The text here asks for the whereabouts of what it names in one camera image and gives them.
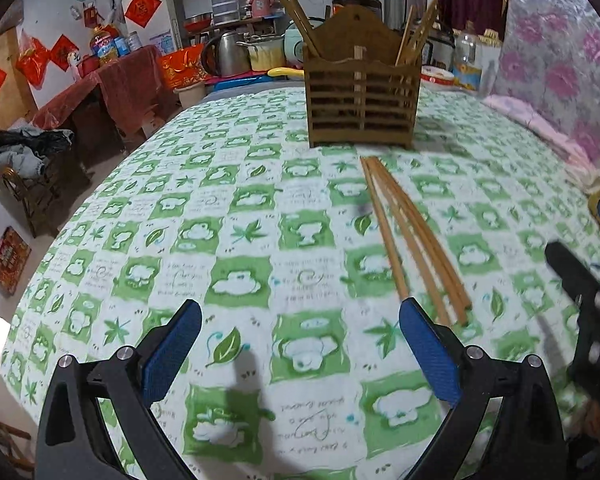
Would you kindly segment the wooden chopstick four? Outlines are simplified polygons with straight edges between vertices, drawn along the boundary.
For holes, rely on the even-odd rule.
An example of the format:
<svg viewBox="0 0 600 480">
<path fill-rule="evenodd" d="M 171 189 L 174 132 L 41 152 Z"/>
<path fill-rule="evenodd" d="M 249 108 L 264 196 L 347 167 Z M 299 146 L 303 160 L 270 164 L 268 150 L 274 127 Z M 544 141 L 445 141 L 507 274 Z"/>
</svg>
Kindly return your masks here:
<svg viewBox="0 0 600 480">
<path fill-rule="evenodd" d="M 404 189 L 400 187 L 398 181 L 377 157 L 370 158 L 370 166 L 378 172 L 382 183 L 388 185 L 392 196 L 396 199 L 402 210 L 406 212 L 406 218 L 412 222 L 415 233 L 424 243 L 425 252 L 434 265 L 438 277 L 441 278 L 445 290 L 449 293 L 450 301 L 458 320 L 461 323 L 465 323 L 466 311 L 471 308 L 471 300 L 451 261 L 438 242 L 437 237 L 434 236 L 434 231 L 430 229 L 426 220 Z"/>
</svg>

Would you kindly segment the wooden chopstick two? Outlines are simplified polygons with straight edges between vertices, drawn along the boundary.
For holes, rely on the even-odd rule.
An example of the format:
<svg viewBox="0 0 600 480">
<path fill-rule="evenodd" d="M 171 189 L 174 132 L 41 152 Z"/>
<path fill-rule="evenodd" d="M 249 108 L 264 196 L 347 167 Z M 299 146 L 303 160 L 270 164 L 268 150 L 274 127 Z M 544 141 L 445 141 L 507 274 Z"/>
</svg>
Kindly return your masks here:
<svg viewBox="0 0 600 480">
<path fill-rule="evenodd" d="M 445 292 L 446 290 L 442 284 L 441 278 L 438 277 L 437 271 L 430 261 L 428 254 L 425 252 L 424 243 L 415 233 L 412 222 L 406 218 L 406 212 L 402 210 L 396 199 L 392 196 L 388 185 L 383 184 L 380 180 L 376 170 L 373 170 L 373 176 L 378 188 L 377 193 L 381 193 L 382 196 L 384 196 L 392 218 L 394 222 L 396 222 L 399 232 L 404 239 L 408 254 L 411 256 L 418 274 L 424 282 L 427 295 L 436 309 L 437 320 L 442 325 L 450 326 L 451 319 L 448 310 L 446 310 L 446 303 L 443 299 L 442 291 L 438 287 L 438 282 L 441 282 Z"/>
</svg>

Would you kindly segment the wooden chopstick three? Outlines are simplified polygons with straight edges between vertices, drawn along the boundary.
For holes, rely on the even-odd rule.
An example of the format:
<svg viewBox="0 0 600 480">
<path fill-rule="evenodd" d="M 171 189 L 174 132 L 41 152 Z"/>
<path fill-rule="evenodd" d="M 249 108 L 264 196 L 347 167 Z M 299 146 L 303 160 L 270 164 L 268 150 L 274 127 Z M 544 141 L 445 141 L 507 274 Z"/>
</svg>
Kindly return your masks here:
<svg viewBox="0 0 600 480">
<path fill-rule="evenodd" d="M 438 321 L 445 326 L 467 325 L 471 300 L 434 231 L 379 158 L 363 157 L 361 166 L 399 296 L 407 297 L 411 289 L 396 247 L 394 226 L 404 239 Z"/>
</svg>

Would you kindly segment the wooden chopstick one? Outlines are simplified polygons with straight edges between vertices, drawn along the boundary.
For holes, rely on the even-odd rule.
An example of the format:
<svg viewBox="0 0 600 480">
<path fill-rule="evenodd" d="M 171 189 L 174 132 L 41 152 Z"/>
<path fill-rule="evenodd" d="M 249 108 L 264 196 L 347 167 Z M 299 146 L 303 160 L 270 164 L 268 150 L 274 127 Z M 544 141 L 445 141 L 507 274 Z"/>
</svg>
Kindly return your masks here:
<svg viewBox="0 0 600 480">
<path fill-rule="evenodd" d="M 394 284 L 396 284 L 396 290 L 398 291 L 400 300 L 404 300 L 408 297 L 408 287 L 405 281 L 400 256 L 398 250 L 396 249 L 396 243 L 394 242 L 385 209 L 382 206 L 381 200 L 377 193 L 378 188 L 374 180 L 373 170 L 370 168 L 370 162 L 366 157 L 361 158 L 361 166 L 364 172 L 368 192 L 370 192 L 370 200 L 372 201 L 373 210 L 378 221 L 380 235 L 388 255 Z"/>
</svg>

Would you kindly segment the red box on floor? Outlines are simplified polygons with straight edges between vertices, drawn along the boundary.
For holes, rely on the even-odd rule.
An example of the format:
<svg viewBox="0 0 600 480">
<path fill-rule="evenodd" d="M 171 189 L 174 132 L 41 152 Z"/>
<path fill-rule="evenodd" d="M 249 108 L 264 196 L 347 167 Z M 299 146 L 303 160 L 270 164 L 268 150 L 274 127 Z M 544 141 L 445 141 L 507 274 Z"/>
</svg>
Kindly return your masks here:
<svg viewBox="0 0 600 480">
<path fill-rule="evenodd" d="M 8 226 L 0 238 L 0 289 L 12 296 L 17 289 L 31 247 L 18 232 Z"/>
</svg>

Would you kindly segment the pink folded cloth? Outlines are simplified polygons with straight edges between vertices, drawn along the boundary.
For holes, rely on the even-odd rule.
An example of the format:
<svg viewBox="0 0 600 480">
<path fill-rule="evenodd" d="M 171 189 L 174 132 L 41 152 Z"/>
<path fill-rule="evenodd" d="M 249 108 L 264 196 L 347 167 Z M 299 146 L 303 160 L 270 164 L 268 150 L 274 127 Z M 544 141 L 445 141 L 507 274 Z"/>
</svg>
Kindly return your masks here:
<svg viewBox="0 0 600 480">
<path fill-rule="evenodd" d="M 566 179 L 585 194 L 593 193 L 600 187 L 600 168 L 588 158 L 585 150 L 565 133 L 556 130 L 529 103 L 492 94 L 482 100 L 483 104 L 505 115 L 534 133 L 566 165 Z"/>
</svg>

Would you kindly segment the green white patterned tablecloth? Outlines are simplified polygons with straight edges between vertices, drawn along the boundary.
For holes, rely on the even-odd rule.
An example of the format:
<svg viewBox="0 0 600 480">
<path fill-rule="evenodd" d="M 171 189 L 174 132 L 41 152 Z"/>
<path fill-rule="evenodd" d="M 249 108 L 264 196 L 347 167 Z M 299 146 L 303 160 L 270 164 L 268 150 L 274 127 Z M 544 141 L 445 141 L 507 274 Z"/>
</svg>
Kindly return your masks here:
<svg viewBox="0 0 600 480">
<path fill-rule="evenodd" d="M 395 479 L 445 411 L 398 325 L 399 296 L 360 160 L 377 157 L 472 302 L 454 333 L 540 356 L 560 414 L 577 310 L 544 260 L 565 243 L 600 277 L 600 228 L 533 133 L 454 92 L 419 93 L 414 146 L 311 148 L 306 96 L 200 104 L 87 197 L 12 317 L 0 372 L 39 418 L 57 360 L 106 359 L 186 299 L 204 328 L 152 410 L 201 478 Z"/>
</svg>

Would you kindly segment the chair with clothes pile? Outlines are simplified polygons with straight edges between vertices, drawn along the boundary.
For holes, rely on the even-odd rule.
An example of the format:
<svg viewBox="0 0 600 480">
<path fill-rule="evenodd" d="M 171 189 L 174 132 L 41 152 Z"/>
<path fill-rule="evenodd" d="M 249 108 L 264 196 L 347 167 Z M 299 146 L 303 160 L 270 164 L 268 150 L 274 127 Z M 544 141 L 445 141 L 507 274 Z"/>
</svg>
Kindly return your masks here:
<svg viewBox="0 0 600 480">
<path fill-rule="evenodd" d="M 0 183 L 22 207 L 33 236 L 43 231 L 57 236 L 52 215 L 65 189 L 90 182 L 71 130 L 29 124 L 0 130 Z"/>
</svg>

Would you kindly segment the red white bowl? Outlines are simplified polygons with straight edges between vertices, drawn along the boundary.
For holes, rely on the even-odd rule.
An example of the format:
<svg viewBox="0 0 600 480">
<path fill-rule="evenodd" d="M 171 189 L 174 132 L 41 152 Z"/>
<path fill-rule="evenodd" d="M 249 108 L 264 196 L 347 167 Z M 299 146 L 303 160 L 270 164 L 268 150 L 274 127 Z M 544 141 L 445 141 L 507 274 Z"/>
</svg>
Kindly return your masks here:
<svg viewBox="0 0 600 480">
<path fill-rule="evenodd" d="M 422 66 L 420 78 L 438 86 L 454 86 L 454 75 L 448 70 L 436 66 Z"/>
</svg>

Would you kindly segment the clear oil bottle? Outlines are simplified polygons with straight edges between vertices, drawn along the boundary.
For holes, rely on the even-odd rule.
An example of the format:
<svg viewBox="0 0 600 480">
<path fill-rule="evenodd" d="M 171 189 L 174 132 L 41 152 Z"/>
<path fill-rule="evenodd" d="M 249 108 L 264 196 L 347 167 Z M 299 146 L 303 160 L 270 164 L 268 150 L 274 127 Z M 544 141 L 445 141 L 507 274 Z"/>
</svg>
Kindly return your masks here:
<svg viewBox="0 0 600 480">
<path fill-rule="evenodd" d="M 452 73 L 460 87 L 468 91 L 479 91 L 482 66 L 479 40 L 473 21 L 466 22 L 465 28 L 455 40 Z"/>
</svg>

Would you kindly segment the red cloth covered table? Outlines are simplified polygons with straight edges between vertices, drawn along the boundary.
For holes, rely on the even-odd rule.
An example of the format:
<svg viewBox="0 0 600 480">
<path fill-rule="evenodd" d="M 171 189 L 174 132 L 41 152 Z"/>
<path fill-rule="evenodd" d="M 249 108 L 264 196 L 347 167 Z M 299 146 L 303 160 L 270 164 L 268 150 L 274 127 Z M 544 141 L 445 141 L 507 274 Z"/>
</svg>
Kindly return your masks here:
<svg viewBox="0 0 600 480">
<path fill-rule="evenodd" d="M 60 128 L 97 91 L 124 147 L 135 150 L 145 141 L 142 127 L 149 114 L 166 119 L 178 109 L 178 98 L 162 81 L 159 58 L 158 49 L 147 46 L 99 67 L 41 107 L 32 124 Z"/>
</svg>

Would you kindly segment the wooden utensil holder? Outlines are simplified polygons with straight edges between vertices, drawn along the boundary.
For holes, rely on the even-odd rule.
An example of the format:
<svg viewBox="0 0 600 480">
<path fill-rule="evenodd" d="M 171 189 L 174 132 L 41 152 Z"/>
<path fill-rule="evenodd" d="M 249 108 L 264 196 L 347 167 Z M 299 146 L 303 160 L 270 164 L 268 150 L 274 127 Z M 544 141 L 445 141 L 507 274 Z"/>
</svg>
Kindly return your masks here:
<svg viewBox="0 0 600 480">
<path fill-rule="evenodd" d="M 401 38 L 362 6 L 346 6 L 313 29 L 304 50 L 309 144 L 411 148 L 422 57 L 400 52 Z"/>
</svg>

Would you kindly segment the steel electric kettle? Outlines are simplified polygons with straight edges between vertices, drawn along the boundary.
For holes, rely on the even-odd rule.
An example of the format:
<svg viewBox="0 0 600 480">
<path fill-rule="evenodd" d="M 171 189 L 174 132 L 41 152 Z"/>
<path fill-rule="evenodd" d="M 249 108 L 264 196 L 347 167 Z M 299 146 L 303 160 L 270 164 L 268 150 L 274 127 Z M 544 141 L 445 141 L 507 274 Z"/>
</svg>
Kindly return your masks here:
<svg viewBox="0 0 600 480">
<path fill-rule="evenodd" d="M 215 77 L 233 77 L 251 70 L 249 54 L 238 32 L 224 32 L 210 39 L 202 49 L 200 62 Z"/>
</svg>

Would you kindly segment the yellow frying pan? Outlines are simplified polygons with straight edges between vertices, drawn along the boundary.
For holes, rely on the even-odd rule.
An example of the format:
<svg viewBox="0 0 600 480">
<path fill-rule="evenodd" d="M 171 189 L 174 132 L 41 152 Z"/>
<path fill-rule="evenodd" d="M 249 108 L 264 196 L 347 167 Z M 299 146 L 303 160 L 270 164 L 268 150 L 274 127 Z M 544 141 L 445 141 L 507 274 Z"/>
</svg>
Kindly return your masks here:
<svg viewBox="0 0 600 480">
<path fill-rule="evenodd" d="M 275 67 L 268 70 L 266 73 L 271 78 L 290 78 L 290 79 L 304 79 L 304 70 L 298 70 L 298 68 L 291 67 Z"/>
</svg>

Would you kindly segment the yellow enamel pot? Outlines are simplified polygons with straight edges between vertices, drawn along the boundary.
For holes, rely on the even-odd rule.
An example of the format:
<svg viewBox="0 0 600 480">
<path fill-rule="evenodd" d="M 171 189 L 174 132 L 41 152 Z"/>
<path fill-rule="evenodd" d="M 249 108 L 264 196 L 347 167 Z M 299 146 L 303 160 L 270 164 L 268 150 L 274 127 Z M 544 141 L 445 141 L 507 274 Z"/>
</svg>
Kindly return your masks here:
<svg viewBox="0 0 600 480">
<path fill-rule="evenodd" d="M 254 72 L 268 72 L 272 68 L 286 66 L 283 36 L 251 36 L 237 44 L 247 50 Z"/>
</svg>

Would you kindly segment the mint green rice cooker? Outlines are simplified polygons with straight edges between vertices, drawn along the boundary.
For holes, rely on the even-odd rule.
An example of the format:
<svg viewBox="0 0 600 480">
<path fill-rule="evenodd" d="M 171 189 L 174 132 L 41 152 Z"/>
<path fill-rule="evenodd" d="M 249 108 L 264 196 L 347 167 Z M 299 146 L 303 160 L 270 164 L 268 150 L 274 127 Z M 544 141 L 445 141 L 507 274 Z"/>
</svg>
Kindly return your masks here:
<svg viewBox="0 0 600 480">
<path fill-rule="evenodd" d="M 294 22 L 288 25 L 284 33 L 284 53 L 290 66 L 294 68 L 303 66 L 303 38 Z"/>
</svg>

